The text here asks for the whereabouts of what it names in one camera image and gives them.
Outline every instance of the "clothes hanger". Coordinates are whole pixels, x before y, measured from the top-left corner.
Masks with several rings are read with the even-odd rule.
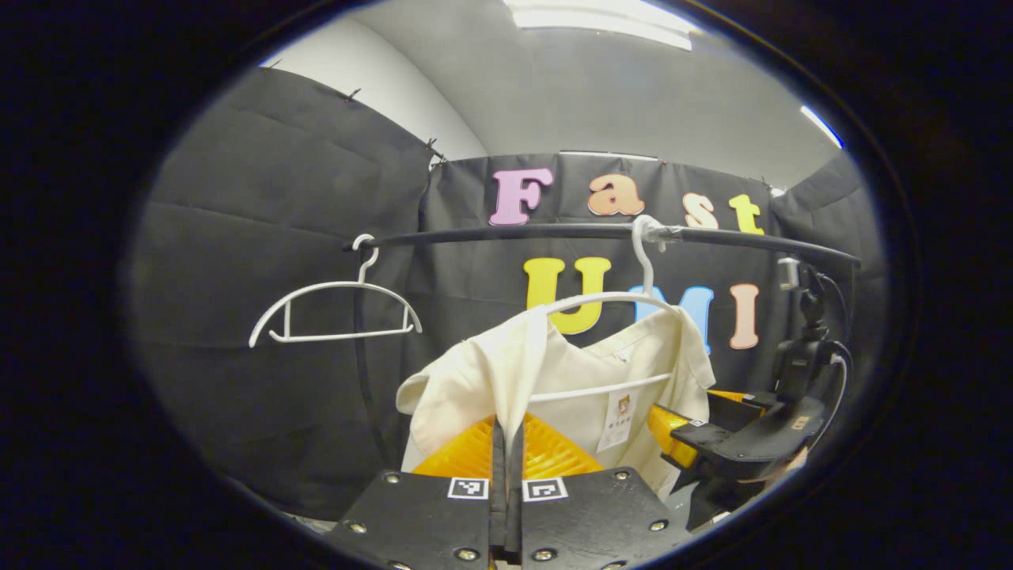
[[[352,243],[352,249],[358,250],[360,244],[362,244],[362,242],[366,239],[373,239],[373,236],[368,233],[360,235]],[[257,337],[260,336],[260,331],[267,324],[267,321],[271,317],[274,317],[274,315],[278,313],[278,311],[282,309],[282,307],[285,308],[284,334],[279,335],[274,331],[267,331],[267,334],[269,334],[272,339],[275,339],[280,343],[309,343],[316,341],[339,341],[343,339],[364,339],[367,337],[402,335],[404,333],[409,333],[412,330],[421,333],[422,325],[421,323],[418,322],[418,316],[415,315],[415,310],[411,309],[411,306],[408,305],[408,302],[404,301],[404,298],[398,296],[397,294],[391,292],[390,290],[386,290],[384,288],[379,287],[379,284],[374,284],[372,282],[366,281],[366,269],[373,266],[373,263],[377,262],[378,256],[380,256],[380,248],[374,247],[373,256],[371,256],[366,262],[362,264],[362,266],[359,267],[359,280],[330,280],[327,282],[317,282],[316,284],[309,284],[309,287],[303,288],[302,290],[297,290],[279,300],[278,303],[270,306],[270,309],[268,309],[260,317],[260,320],[257,321],[256,326],[253,327],[253,333],[250,335],[250,341],[249,341],[250,348],[253,348],[253,346],[256,344]],[[310,335],[304,337],[293,337],[292,325],[291,325],[293,300],[302,297],[306,294],[310,294],[312,292],[319,292],[320,290],[335,290],[339,288],[355,288],[360,290],[369,290],[371,292],[380,292],[381,294],[386,294],[387,296],[394,298],[395,300],[400,302],[402,306],[404,306],[404,316],[401,320],[401,328],[391,329],[388,331],[373,331],[367,333],[344,333],[339,335]],[[411,323],[408,323],[409,316],[411,317]]]
[[[576,296],[573,298],[568,298],[565,300],[560,300],[556,303],[549,304],[547,306],[542,306],[542,311],[545,315],[552,315],[553,313],[559,313],[561,311],[566,311],[569,309],[576,309],[582,305],[603,303],[603,302],[627,302],[627,303],[639,303],[647,304],[673,313],[682,317],[680,310],[670,306],[669,304],[653,298],[650,294],[654,291],[654,266],[651,264],[650,259],[647,258],[647,253],[643,250],[643,231],[645,229],[653,229],[658,227],[665,227],[660,222],[654,218],[642,215],[638,216],[633,220],[633,252],[636,254],[636,258],[640,261],[643,266],[643,291],[644,294],[630,294],[626,292],[609,292],[602,294],[589,294],[587,296]],[[661,250],[664,251],[664,242],[659,244]],[[599,394],[608,394],[610,392],[615,392],[617,390],[634,389],[647,385],[652,385],[654,383],[659,383],[667,381],[671,377],[671,373],[665,375],[657,375],[656,377],[650,377],[640,381],[632,381],[628,383],[621,383],[618,385],[609,385],[605,387],[598,387],[593,389],[575,390],[568,392],[557,392],[550,394],[534,394],[531,396],[531,403],[539,402],[554,402],[557,400],[570,400],[573,398],[581,398],[586,396],[595,396]]]
[[[561,311],[567,311],[570,309],[576,309],[580,306],[588,304],[597,304],[604,302],[626,302],[626,303],[638,303],[647,304],[654,306],[658,309],[668,311],[669,313],[679,315],[679,310],[670,306],[669,304],[659,301],[652,297],[651,294],[654,292],[654,266],[650,263],[650,259],[647,258],[647,254],[643,250],[643,231],[645,229],[654,229],[665,227],[660,222],[654,218],[641,215],[637,216],[633,220],[633,252],[636,253],[636,258],[640,261],[643,266],[643,294],[630,294],[627,292],[606,292],[602,294],[589,294],[587,296],[575,296],[573,298],[567,298],[565,300],[560,300],[553,304],[543,306],[542,310],[546,312],[547,315],[552,315],[553,313],[559,313]]]

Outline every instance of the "tag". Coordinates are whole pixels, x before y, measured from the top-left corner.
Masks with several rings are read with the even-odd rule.
[[[598,453],[625,443],[630,437],[633,425],[633,410],[636,409],[636,394],[613,392],[609,395],[609,411],[605,415],[605,429],[598,442]]]
[[[563,483],[563,478],[561,477],[531,479],[522,483],[521,489],[524,495],[524,502],[526,503],[552,501],[569,497],[569,493],[566,492],[566,484]]]
[[[489,480],[452,477],[447,497],[451,499],[488,499]]]

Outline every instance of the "cream shirt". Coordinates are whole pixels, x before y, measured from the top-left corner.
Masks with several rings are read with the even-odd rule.
[[[679,307],[658,311],[586,348],[571,345],[543,308],[526,311],[502,325],[465,340],[397,392],[397,409],[411,414],[403,471],[411,471],[454,436],[491,414],[503,427],[508,453],[525,412],[537,416],[604,468],[637,470],[658,496],[671,491],[679,471],[659,458],[647,428],[652,404],[707,421],[707,389],[714,374],[700,330]],[[668,379],[624,390],[622,385],[668,375]],[[606,428],[609,393],[531,403],[533,395],[601,387],[633,393],[629,438],[598,453]]]

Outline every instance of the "clothing rack bar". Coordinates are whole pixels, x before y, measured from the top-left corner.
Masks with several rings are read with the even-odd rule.
[[[404,233],[389,237],[367,239],[362,242],[362,248],[390,247],[394,245],[424,245],[428,243],[452,243],[460,241],[485,241],[490,239],[539,239],[539,238],[601,238],[629,239],[633,231],[632,223],[567,223],[567,224],[530,224],[515,226],[489,226],[461,229],[444,229],[438,231],[419,231]],[[796,254],[803,259],[822,264],[828,262],[846,271],[852,267],[861,266],[858,257],[824,247],[776,237],[760,235],[727,229],[708,229],[702,227],[686,227],[681,225],[663,226],[645,231],[644,241],[653,242],[693,242],[711,243],[715,245],[738,245],[783,251]],[[344,246],[345,251],[352,250],[352,244]]]

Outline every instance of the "orange letter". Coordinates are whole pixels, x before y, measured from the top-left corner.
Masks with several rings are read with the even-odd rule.
[[[733,284],[731,297],[735,299],[735,334],[728,345],[735,350],[753,348],[760,342],[757,336],[757,296],[760,289],[752,282]]]
[[[686,225],[720,229],[717,227],[717,218],[711,214],[714,211],[714,205],[706,195],[688,192],[683,196],[683,208],[686,208]]]
[[[591,191],[594,193],[588,197],[588,208],[599,216],[619,213],[635,216],[645,206],[636,193],[636,182],[622,174],[598,176],[591,180]]]

